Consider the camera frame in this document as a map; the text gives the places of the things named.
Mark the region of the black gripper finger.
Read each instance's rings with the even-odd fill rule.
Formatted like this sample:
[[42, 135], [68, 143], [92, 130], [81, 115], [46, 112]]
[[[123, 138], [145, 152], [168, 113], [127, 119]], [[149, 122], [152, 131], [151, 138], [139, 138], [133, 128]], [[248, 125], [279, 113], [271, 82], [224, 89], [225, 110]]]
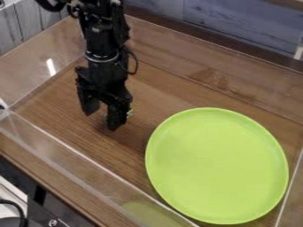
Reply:
[[121, 125], [125, 124], [128, 118], [128, 105], [109, 105], [107, 115], [108, 129], [116, 130]]
[[99, 110], [99, 99], [96, 98], [96, 88], [92, 85], [77, 81], [77, 95], [81, 111], [85, 115], [93, 114]]

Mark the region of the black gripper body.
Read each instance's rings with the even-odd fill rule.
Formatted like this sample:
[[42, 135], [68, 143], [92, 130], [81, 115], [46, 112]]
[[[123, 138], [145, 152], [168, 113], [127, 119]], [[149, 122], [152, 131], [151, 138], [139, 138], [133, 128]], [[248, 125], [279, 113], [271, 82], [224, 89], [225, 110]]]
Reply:
[[132, 95], [127, 89], [129, 60], [121, 57], [107, 63], [89, 62], [88, 67], [76, 67], [77, 81], [96, 88], [99, 102], [109, 105], [128, 105], [131, 111]]

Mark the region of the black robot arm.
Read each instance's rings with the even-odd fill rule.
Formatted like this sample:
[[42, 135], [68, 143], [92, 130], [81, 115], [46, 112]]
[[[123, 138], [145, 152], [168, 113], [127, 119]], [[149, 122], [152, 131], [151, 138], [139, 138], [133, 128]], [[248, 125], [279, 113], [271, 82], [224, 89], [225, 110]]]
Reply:
[[68, 11], [78, 20], [85, 39], [85, 67], [74, 67], [78, 103], [84, 114], [108, 107], [107, 126], [117, 129], [131, 116], [132, 95], [125, 86], [137, 67], [137, 57], [127, 47], [131, 27], [125, 20], [123, 0], [36, 0], [49, 12]]

